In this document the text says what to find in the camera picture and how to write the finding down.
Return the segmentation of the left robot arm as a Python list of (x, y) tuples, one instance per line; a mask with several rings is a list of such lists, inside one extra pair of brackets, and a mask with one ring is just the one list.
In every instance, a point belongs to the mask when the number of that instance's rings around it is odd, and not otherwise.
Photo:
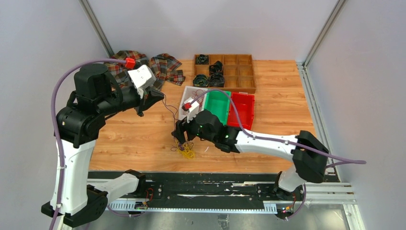
[(67, 105), (56, 111), (56, 95), (63, 80), (52, 93), (51, 115), (58, 152), (56, 185), (52, 199), (42, 205), (43, 214), (56, 220), (62, 216), (65, 226), (75, 228), (97, 220), (116, 199), (146, 194), (146, 176), (127, 170), (100, 185), (90, 185), (90, 160), (106, 120), (119, 112), (135, 109), (139, 116), (164, 99), (154, 89), (156, 77), (147, 65), (137, 67), (133, 59), (124, 61), (130, 84), (120, 87), (100, 59), (79, 64), (68, 71), (74, 74), (75, 90)]

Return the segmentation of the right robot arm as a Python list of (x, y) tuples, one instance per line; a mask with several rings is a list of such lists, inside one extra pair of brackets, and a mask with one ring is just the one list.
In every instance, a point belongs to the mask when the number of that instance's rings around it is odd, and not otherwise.
[(306, 182), (324, 181), (328, 149), (308, 131), (285, 137), (262, 134), (223, 125), (217, 116), (203, 110), (192, 119), (185, 117), (177, 121), (172, 136), (181, 144), (200, 138), (223, 152), (254, 152), (291, 161), (292, 166), (279, 174), (273, 187), (275, 196), (281, 200)]

